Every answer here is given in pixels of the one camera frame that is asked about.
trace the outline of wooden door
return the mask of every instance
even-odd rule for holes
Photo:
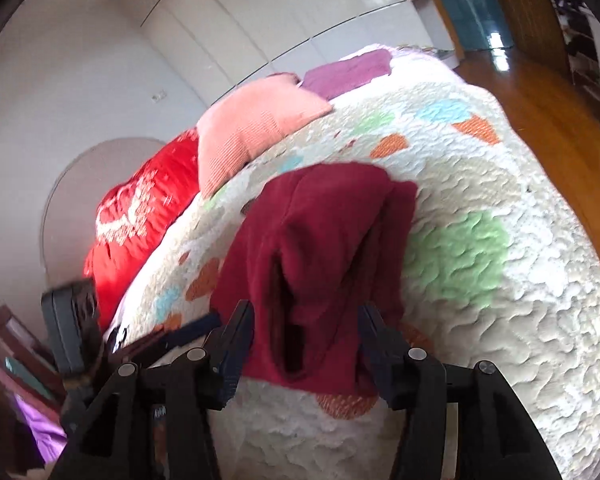
[[[499,0],[516,47],[571,78],[564,37],[551,0]]]

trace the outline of purple pillow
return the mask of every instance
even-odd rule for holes
[[[391,73],[391,53],[385,48],[372,50],[344,61],[312,68],[304,75],[300,88],[327,101]]]

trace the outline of silver screw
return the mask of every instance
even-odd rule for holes
[[[478,369],[483,374],[491,375],[496,371],[496,365],[493,364],[491,361],[480,361],[480,363],[478,364]]]
[[[206,357],[206,352],[204,348],[195,347],[187,352],[187,359],[189,361],[200,361],[200,359],[204,359]]]
[[[133,375],[134,373],[136,373],[136,365],[133,363],[124,363],[118,368],[118,375],[120,377],[129,377],[129,375]]]
[[[412,348],[409,350],[409,357],[414,361],[422,361],[427,357],[427,353],[422,348]]]

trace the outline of red satin cushion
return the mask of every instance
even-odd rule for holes
[[[109,327],[129,285],[199,191],[194,128],[173,139],[102,199],[96,241],[84,263],[84,275],[93,276],[96,283],[101,329]]]

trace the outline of wooden floor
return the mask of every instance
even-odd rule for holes
[[[489,53],[468,52],[456,72],[497,97],[600,256],[600,124],[557,73],[516,52],[509,63],[508,72],[498,72]]]

